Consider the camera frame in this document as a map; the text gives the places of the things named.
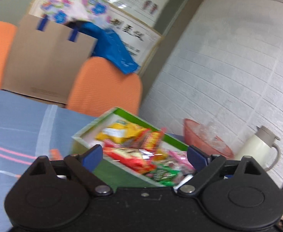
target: yellow snack bag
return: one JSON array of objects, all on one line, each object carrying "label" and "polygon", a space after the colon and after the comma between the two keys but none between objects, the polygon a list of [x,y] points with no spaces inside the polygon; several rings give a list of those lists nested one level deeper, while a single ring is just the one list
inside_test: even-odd
[{"label": "yellow snack bag", "polygon": [[97,140],[111,139],[117,144],[139,135],[145,128],[125,120],[117,120],[96,135]]}]

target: silver screw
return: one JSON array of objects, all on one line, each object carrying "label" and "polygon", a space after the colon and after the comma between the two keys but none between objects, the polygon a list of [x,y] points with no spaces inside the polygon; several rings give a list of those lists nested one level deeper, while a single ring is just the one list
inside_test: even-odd
[{"label": "silver screw", "polygon": [[180,187],[180,190],[186,194],[190,194],[195,191],[195,187],[192,185],[183,185]]},{"label": "silver screw", "polygon": [[107,185],[99,185],[95,188],[96,192],[99,194],[107,194],[108,192],[110,192],[110,187]]}]

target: green box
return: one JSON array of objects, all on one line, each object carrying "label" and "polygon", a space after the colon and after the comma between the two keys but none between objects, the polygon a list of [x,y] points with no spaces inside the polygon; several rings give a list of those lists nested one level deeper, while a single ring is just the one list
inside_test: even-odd
[{"label": "green box", "polygon": [[[102,131],[105,127],[112,124],[118,119],[125,119],[132,123],[138,124],[142,127],[149,128],[153,131],[158,131],[159,129],[150,125],[141,118],[132,115],[121,108],[113,108],[106,112],[99,118],[95,119],[93,122],[85,126],[79,132],[77,132],[73,138],[73,153],[85,153],[91,149],[94,143],[94,137]],[[172,136],[165,134],[161,146],[169,150],[181,150],[187,151],[187,145]],[[163,186],[139,173],[131,170],[130,168],[120,164],[119,162],[114,162],[110,157],[104,156],[104,159],[100,162],[98,167],[95,169],[94,174],[103,180],[105,183],[110,185],[114,190],[117,187],[158,187]]]}]

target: blue plastic bag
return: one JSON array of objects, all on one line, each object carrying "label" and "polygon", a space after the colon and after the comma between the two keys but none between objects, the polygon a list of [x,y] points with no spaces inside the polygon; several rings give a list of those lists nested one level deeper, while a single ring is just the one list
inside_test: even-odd
[{"label": "blue plastic bag", "polygon": [[79,31],[98,40],[92,56],[106,58],[124,74],[132,73],[139,68],[118,34],[112,29],[103,30],[91,22],[86,22],[80,27]]}]

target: box of snacks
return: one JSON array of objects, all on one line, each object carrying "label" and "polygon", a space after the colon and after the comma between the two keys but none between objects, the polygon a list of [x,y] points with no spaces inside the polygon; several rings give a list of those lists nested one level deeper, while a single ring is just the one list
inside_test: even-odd
[{"label": "box of snacks", "polygon": [[192,178],[187,145],[121,108],[106,112],[73,136],[73,153],[103,147],[104,160],[94,174],[113,188],[177,189]]}]

